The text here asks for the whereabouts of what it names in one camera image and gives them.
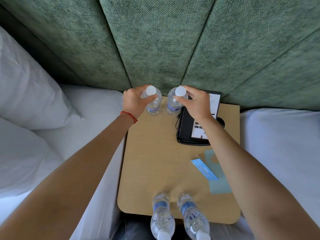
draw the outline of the hand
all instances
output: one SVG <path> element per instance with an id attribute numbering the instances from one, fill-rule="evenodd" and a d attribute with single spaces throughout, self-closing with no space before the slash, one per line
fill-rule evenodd
<path id="1" fill-rule="evenodd" d="M 205 91 L 199 90 L 194 87 L 183 85 L 192 100 L 180 96 L 174 96 L 174 99 L 182 103 L 187 109 L 189 114 L 197 121 L 201 122 L 205 119 L 213 119 L 210 112 L 210 95 Z"/>
<path id="2" fill-rule="evenodd" d="M 136 119 L 143 113 L 147 104 L 155 100 L 158 95 L 151 95 L 146 98 L 140 98 L 140 95 L 149 85 L 130 88 L 123 92 L 123 111 L 132 114 Z"/>

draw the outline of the black device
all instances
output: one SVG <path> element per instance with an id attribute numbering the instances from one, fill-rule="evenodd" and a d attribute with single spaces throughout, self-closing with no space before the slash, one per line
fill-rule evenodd
<path id="1" fill-rule="evenodd" d="M 221 97 L 221 92 L 211 92 L 211 91 L 206 91 L 206 92 L 209 94 L 217 94 L 217 95 L 220 95 Z M 186 107 L 182 107 L 181 113 L 180 113 L 178 131 L 177 131 L 177 141 L 181 144 L 191 145 L 191 146 L 210 146 L 208 139 L 195 138 L 191 136 L 194 126 L 196 128 L 198 126 L 198 128 L 201 129 L 200 125 L 195 123 L 194 118 L 189 114 L 188 109 Z"/>

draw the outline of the white paper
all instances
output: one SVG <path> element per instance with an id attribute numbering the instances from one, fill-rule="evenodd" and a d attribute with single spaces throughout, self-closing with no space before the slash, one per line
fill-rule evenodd
<path id="1" fill-rule="evenodd" d="M 220 101 L 220 94 L 210 93 L 210 111 L 211 115 L 216 119 Z M 208 139 L 205 131 L 202 129 L 201 125 L 198 122 L 193 122 L 192 134 L 191 137 L 199 139 Z"/>

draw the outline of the plastic bottle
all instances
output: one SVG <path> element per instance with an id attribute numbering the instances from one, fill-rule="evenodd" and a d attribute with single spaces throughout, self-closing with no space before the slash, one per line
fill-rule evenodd
<path id="1" fill-rule="evenodd" d="M 183 215 L 186 233 L 192 240 L 211 240 L 209 222 L 198 210 L 190 195 L 181 194 L 178 208 Z"/>
<path id="2" fill-rule="evenodd" d="M 153 203 L 153 215 L 151 218 L 151 231 L 157 240 L 170 240 L 174 234 L 176 224 L 170 213 L 170 203 L 167 195 L 159 193 Z"/>
<path id="3" fill-rule="evenodd" d="M 140 96 L 144 99 L 154 94 L 157 94 L 158 97 L 146 106 L 148 113 L 151 115 L 157 115 L 160 112 L 160 105 L 162 101 L 162 94 L 160 90 L 154 86 L 147 86 L 146 90 L 144 90 Z"/>
<path id="4" fill-rule="evenodd" d="M 172 88 L 168 94 L 168 104 L 166 109 L 169 114 L 178 114 L 180 112 L 180 109 L 183 107 L 182 103 L 178 103 L 173 98 L 174 95 L 188 99 L 188 93 L 184 87 L 179 86 L 176 88 Z"/>

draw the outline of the forearm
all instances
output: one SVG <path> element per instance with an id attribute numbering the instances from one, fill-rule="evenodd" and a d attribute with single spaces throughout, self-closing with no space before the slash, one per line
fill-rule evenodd
<path id="1" fill-rule="evenodd" d="M 120 115 L 66 160 L 2 224 L 0 236 L 3 239 L 25 239 L 26 236 L 69 239 L 132 124 L 129 115 Z"/>
<path id="2" fill-rule="evenodd" d="M 200 124 L 254 232 L 257 229 L 260 233 L 270 230 L 272 227 L 266 225 L 273 224 L 271 221 L 283 224 L 281 227 L 284 229 L 286 224 L 303 224 L 317 229 L 292 194 L 259 161 L 242 149 L 217 121 L 206 120 Z"/>

